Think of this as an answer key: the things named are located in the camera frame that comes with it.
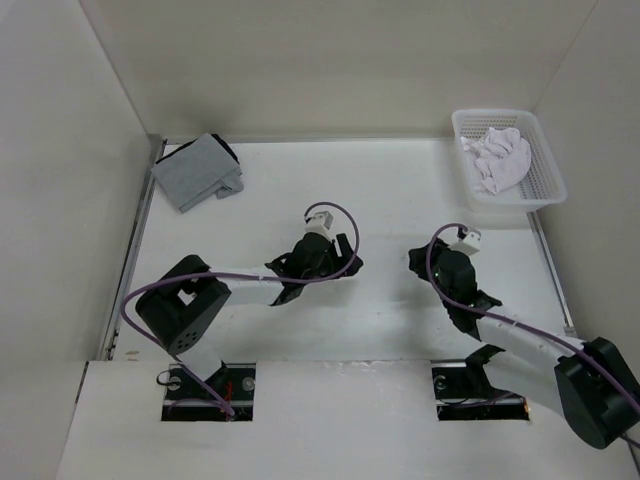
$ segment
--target cable connector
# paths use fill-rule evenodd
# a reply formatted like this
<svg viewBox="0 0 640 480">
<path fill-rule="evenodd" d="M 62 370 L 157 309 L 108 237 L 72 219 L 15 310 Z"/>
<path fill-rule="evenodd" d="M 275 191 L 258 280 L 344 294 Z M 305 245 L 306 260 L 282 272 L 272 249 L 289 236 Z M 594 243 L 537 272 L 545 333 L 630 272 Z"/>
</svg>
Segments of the cable connector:
<svg viewBox="0 0 640 480">
<path fill-rule="evenodd" d="M 329 212 L 318 212 L 311 217 L 305 219 L 306 225 L 304 226 L 305 232 L 317 233 L 322 235 L 327 240 L 331 240 L 329 237 L 329 229 L 333 223 L 333 215 Z"/>
<path fill-rule="evenodd" d="M 469 228 L 465 232 L 459 232 L 458 238 L 459 240 L 449 247 L 450 250 L 464 253 L 468 257 L 480 251 L 482 234 L 479 230 Z"/>
</svg>

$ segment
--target folded gray towel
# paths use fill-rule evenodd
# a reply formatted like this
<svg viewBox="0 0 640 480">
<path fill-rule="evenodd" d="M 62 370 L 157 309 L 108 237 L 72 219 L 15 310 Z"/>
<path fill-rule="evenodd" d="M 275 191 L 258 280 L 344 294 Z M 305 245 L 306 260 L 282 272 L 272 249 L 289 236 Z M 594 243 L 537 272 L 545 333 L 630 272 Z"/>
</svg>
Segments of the folded gray towel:
<svg viewBox="0 0 640 480">
<path fill-rule="evenodd" d="M 151 169 L 171 203 L 182 213 L 214 193 L 225 198 L 244 189 L 240 165 L 231 149 L 220 142 L 224 143 L 212 135 L 202 135 Z"/>
</svg>

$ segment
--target white wall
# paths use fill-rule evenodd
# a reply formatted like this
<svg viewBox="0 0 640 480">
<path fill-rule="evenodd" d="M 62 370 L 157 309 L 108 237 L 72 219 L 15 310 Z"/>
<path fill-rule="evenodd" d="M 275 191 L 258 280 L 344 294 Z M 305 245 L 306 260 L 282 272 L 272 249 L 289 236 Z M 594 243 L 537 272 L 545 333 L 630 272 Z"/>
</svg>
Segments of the white wall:
<svg viewBox="0 0 640 480">
<path fill-rule="evenodd" d="M 600 0 L 536 110 L 567 182 L 542 219 L 579 332 L 640 377 L 640 1 Z"/>
<path fill-rule="evenodd" d="M 148 158 L 77 0 L 1 0 L 0 478 L 55 477 Z"/>
<path fill-rule="evenodd" d="M 81 0 L 149 132 L 448 135 L 531 109 L 595 0 Z"/>
</svg>

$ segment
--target rectangular hole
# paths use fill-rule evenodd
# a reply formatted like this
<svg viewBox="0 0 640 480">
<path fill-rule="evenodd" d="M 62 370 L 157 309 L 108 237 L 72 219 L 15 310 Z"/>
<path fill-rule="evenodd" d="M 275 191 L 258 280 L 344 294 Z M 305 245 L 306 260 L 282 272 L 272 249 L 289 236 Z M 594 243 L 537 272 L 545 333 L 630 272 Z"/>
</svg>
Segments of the rectangular hole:
<svg viewBox="0 0 640 480">
<path fill-rule="evenodd" d="M 171 365 L 169 372 L 160 376 L 160 382 L 165 384 L 161 414 L 163 422 L 253 421 L 255 364 L 225 365 L 209 382 L 209 385 L 235 410 L 234 417 L 230 417 L 219 407 L 202 401 L 211 400 L 211 395 L 178 365 Z"/>
<path fill-rule="evenodd" d="M 526 420 L 529 421 L 529 409 L 526 401 L 516 398 L 517 403 L 495 404 L 482 407 L 460 408 L 456 405 L 438 405 L 438 420 L 479 421 L 479 420 Z"/>
<path fill-rule="evenodd" d="M 449 363 L 446 367 L 434 363 L 431 369 L 438 420 L 529 420 L 525 398 L 516 394 L 499 398 L 505 392 L 489 386 L 481 391 L 479 382 L 471 381 L 474 373 L 464 362 Z"/>
</svg>

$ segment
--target screw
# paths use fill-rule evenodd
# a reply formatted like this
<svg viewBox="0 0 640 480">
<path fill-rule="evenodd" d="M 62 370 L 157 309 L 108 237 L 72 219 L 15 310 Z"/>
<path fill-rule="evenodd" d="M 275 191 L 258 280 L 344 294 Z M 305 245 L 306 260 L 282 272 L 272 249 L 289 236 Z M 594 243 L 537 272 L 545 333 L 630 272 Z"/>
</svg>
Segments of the screw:
<svg viewBox="0 0 640 480">
<path fill-rule="evenodd" d="M 442 390 L 447 388 L 446 381 L 447 381 L 447 377 L 445 377 L 444 375 L 437 375 L 433 379 L 433 385 L 436 387 L 436 390 L 441 392 Z"/>
<path fill-rule="evenodd" d="M 245 392 L 250 392 L 256 388 L 256 381 L 251 377 L 245 377 L 242 379 L 242 389 Z"/>
<path fill-rule="evenodd" d="M 171 390 L 172 392 L 175 392 L 180 388 L 181 383 L 182 383 L 182 380 L 180 380 L 180 378 L 171 377 L 169 378 L 169 380 L 167 380 L 167 390 Z"/>
</svg>

